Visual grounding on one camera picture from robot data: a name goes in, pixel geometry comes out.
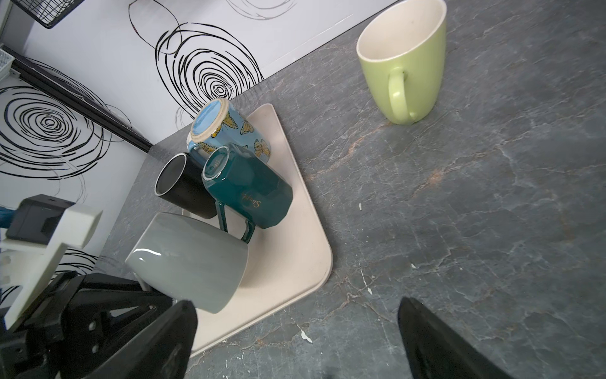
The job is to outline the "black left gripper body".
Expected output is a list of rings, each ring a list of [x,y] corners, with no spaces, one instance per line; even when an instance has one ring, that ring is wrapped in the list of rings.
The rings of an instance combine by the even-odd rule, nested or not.
[[[57,276],[25,308],[15,323],[1,331],[1,377],[26,378],[57,374],[62,353],[81,336],[72,301],[85,289],[87,276],[75,272]]]

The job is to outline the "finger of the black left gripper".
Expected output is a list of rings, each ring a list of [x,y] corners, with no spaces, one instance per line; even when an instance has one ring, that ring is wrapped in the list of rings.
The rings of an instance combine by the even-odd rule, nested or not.
[[[68,285],[62,312],[61,373],[91,374],[173,305],[134,280],[93,273]]]

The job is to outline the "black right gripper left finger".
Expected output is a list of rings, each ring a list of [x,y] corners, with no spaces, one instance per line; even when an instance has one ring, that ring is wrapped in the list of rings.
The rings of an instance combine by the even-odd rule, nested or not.
[[[183,378],[197,330],[193,303],[182,300],[138,333],[89,378]]]

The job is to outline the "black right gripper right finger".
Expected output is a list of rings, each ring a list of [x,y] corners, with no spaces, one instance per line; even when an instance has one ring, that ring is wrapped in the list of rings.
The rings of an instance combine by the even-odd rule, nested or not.
[[[511,377],[415,298],[402,298],[398,325],[414,378]]]

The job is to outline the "grey mug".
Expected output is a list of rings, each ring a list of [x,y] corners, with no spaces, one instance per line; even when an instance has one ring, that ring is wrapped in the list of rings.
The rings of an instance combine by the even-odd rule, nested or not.
[[[217,314],[235,295],[248,259],[241,239],[194,218],[157,213],[126,265],[164,295]]]

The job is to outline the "light green mug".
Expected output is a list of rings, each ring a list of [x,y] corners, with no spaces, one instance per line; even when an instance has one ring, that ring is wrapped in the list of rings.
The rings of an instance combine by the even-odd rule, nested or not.
[[[408,0],[374,18],[356,52],[377,107],[397,125],[426,117],[437,102],[446,55],[447,4]]]

